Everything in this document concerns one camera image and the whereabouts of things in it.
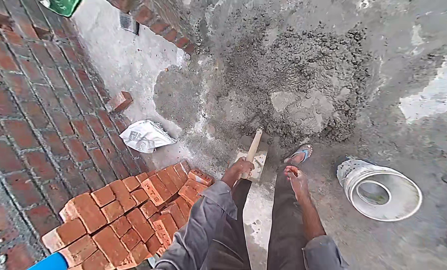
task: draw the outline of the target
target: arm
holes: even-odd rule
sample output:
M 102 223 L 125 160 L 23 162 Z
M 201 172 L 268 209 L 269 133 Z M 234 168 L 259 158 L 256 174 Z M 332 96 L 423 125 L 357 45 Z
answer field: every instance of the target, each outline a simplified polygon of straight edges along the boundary
M 243 172 L 252 169 L 253 164 L 241 158 L 226 170 L 221 181 L 202 192 L 202 198 L 192 206 L 187 224 L 174 234 L 156 269 L 199 270 L 202 267 L 217 223 L 225 214 L 237 219 L 231 187 Z

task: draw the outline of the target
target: plastic bucket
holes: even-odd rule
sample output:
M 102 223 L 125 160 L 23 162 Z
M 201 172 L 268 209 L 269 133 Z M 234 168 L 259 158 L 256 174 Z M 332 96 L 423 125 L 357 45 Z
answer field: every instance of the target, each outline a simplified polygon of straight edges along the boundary
M 348 159 L 338 165 L 337 178 L 347 199 L 371 219 L 400 221 L 412 216 L 422 205 L 420 188 L 388 167 Z

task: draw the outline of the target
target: right hand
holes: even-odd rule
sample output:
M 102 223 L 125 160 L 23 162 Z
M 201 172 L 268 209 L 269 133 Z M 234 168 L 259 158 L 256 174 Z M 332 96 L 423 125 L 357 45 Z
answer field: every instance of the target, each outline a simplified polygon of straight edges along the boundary
M 297 199 L 308 194 L 308 178 L 301 169 L 295 166 L 287 166 L 283 173 L 292 184 L 292 189 Z

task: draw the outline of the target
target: brick pavement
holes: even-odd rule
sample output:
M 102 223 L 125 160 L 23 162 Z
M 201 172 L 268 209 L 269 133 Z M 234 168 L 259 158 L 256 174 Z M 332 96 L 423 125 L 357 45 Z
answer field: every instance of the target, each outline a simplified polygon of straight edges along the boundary
M 35 0 L 0 0 L 0 255 L 7 270 L 49 254 L 40 237 L 72 197 L 147 172 L 108 114 L 105 85 L 71 22 Z

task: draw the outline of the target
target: gray sleeve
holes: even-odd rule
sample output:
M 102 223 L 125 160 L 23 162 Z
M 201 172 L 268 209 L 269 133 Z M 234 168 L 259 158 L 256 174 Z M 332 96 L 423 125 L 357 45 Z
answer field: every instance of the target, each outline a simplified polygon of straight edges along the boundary
M 237 219 L 230 187 L 222 181 L 207 188 L 190 211 L 187 224 L 173 235 L 173 242 L 155 265 L 162 270 L 198 270 L 207 256 L 217 222 L 224 214 Z
M 343 270 L 348 263 L 343 259 L 339 248 L 330 236 L 323 235 L 308 241 L 303 248 L 307 270 Z

